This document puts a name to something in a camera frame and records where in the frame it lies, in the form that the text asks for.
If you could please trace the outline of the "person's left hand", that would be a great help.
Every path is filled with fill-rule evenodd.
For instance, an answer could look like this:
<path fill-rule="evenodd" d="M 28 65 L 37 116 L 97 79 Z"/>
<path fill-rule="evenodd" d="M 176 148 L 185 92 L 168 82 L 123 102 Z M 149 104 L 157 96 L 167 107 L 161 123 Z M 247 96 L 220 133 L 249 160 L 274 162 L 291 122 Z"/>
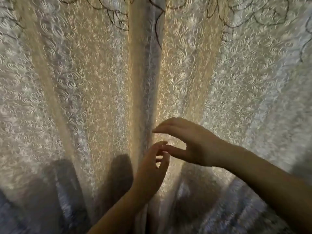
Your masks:
<path fill-rule="evenodd" d="M 163 152 L 161 147 L 165 144 L 167 144 L 166 141 L 160 141 L 147 150 L 138 167 L 131 190 L 147 193 L 151 199 L 158 192 L 164 181 L 164 178 L 160 178 L 158 174 L 159 160 L 161 159 L 159 154 Z"/>

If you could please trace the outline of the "person's right hand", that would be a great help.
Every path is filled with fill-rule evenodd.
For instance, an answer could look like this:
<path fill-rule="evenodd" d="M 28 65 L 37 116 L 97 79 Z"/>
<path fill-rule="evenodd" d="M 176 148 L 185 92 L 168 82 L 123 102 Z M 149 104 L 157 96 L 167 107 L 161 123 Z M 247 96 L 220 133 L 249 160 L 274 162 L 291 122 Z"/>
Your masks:
<path fill-rule="evenodd" d="M 226 168 L 228 143 L 194 122 L 184 118 L 169 118 L 156 126 L 154 134 L 168 134 L 185 143 L 192 164 Z"/>

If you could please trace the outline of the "person's right forearm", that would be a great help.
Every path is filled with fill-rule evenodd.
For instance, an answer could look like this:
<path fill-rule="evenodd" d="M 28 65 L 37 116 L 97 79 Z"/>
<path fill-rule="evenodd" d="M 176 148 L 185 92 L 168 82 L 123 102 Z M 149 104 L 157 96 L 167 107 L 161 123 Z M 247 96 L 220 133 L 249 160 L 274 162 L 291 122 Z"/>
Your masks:
<path fill-rule="evenodd" d="M 220 166 L 244 181 L 298 234 L 312 234 L 312 186 L 258 157 L 225 143 Z"/>

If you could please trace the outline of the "person's left forearm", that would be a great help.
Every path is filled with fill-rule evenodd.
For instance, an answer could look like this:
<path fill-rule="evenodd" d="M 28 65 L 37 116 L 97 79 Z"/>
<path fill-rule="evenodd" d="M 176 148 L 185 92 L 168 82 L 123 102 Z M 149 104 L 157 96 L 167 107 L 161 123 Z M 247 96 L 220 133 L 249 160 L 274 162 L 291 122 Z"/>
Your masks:
<path fill-rule="evenodd" d="M 128 191 L 87 234 L 126 234 L 136 215 L 150 199 L 147 193 Z"/>

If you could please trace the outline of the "white lace curtain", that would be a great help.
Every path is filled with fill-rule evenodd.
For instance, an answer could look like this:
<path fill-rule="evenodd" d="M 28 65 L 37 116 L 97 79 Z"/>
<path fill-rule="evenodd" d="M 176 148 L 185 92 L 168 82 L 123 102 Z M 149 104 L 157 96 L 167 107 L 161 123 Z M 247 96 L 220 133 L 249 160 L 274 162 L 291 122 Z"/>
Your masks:
<path fill-rule="evenodd" d="M 312 0 L 231 0 L 201 125 L 312 185 Z M 184 164 L 155 234 L 296 234 L 242 180 Z"/>
<path fill-rule="evenodd" d="M 158 71 L 149 1 L 0 0 L 0 234 L 86 234 L 131 187 Z"/>

